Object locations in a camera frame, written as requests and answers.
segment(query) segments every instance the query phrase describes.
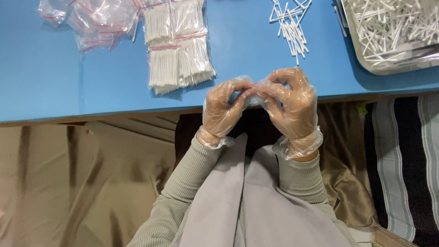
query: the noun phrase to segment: pile of cotton swabs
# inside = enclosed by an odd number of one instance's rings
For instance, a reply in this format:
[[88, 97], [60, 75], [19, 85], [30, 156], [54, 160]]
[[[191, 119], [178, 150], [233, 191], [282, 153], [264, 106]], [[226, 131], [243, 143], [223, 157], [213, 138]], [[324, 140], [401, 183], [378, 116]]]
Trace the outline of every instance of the pile of cotton swabs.
[[372, 66], [395, 62], [412, 48], [439, 43], [439, 0], [348, 0]]
[[292, 10], [288, 9], [287, 2], [283, 11], [279, 5], [279, 0], [272, 1], [274, 6], [270, 15], [270, 23], [279, 22], [280, 28], [277, 36], [280, 37], [282, 32], [283, 38], [287, 40], [291, 56], [296, 57], [297, 65], [299, 65], [299, 55], [305, 58], [305, 52], [309, 53], [300, 22], [309, 9], [312, 0], [305, 0], [302, 3], [294, 0], [297, 6]]

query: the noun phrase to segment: metal tray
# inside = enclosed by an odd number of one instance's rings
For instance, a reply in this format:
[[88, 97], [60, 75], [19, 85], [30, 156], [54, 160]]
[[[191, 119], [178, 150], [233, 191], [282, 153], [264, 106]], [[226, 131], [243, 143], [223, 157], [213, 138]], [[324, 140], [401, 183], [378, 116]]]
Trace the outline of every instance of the metal tray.
[[398, 50], [395, 53], [386, 55], [386, 57], [390, 57], [394, 54], [405, 51], [406, 53], [404, 56], [401, 56], [400, 60], [395, 62], [386, 61], [382, 63], [382, 66], [372, 66], [372, 63], [366, 61], [363, 56], [360, 39], [356, 32], [355, 15], [352, 12], [349, 0], [342, 0], [341, 2], [357, 59], [367, 71], [375, 75], [384, 76], [439, 65], [439, 44], [432, 44], [429, 46], [419, 46], [418, 44], [414, 44], [409, 48]]

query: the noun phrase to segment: hand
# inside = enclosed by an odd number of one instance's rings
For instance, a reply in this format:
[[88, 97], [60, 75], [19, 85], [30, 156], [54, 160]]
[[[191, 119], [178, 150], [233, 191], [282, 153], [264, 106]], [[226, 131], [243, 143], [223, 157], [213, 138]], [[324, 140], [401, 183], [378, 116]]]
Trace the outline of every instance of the hand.
[[[246, 76], [227, 80], [212, 88], [206, 94], [203, 105], [203, 125], [195, 134], [197, 140], [209, 148], [219, 148], [225, 144], [226, 135], [242, 116], [242, 111], [250, 95], [253, 94], [252, 81]], [[242, 90], [232, 105], [231, 95]]]
[[317, 150], [323, 136], [317, 126], [316, 90], [300, 68], [276, 70], [254, 90], [273, 124], [286, 137], [279, 142], [284, 158], [307, 156]]

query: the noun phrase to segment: glove cuff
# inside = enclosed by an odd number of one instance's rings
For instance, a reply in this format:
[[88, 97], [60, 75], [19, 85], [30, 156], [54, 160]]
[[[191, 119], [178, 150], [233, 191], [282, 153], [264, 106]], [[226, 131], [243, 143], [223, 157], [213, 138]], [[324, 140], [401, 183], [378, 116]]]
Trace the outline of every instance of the glove cuff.
[[223, 145], [230, 147], [235, 144], [235, 140], [232, 137], [217, 137], [207, 131], [203, 125], [201, 125], [197, 133], [195, 133], [195, 137], [199, 143], [209, 149], [219, 149]]
[[289, 139], [286, 136], [281, 136], [273, 145], [272, 150], [285, 160], [304, 157], [312, 154], [323, 143], [323, 134], [320, 131], [320, 126], [316, 126], [311, 134], [298, 138]]

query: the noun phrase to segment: blue tabletop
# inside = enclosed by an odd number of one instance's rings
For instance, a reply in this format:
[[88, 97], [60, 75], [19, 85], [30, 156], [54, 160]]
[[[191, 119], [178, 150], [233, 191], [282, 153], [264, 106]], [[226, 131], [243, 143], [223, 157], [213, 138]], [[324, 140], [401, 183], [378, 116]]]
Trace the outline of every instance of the blue tabletop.
[[[214, 84], [240, 75], [254, 81], [295, 66], [288, 45], [268, 22], [271, 0], [208, 0], [214, 81], [162, 97], [148, 88], [143, 33], [114, 52], [80, 57], [68, 27], [43, 24], [39, 0], [0, 1], [0, 122], [66, 116], [190, 109], [203, 104]], [[439, 88], [439, 67], [390, 76], [364, 70], [350, 38], [344, 38], [332, 0], [313, 1], [302, 21], [309, 54], [300, 67], [319, 98], [366, 93], [408, 93]]]

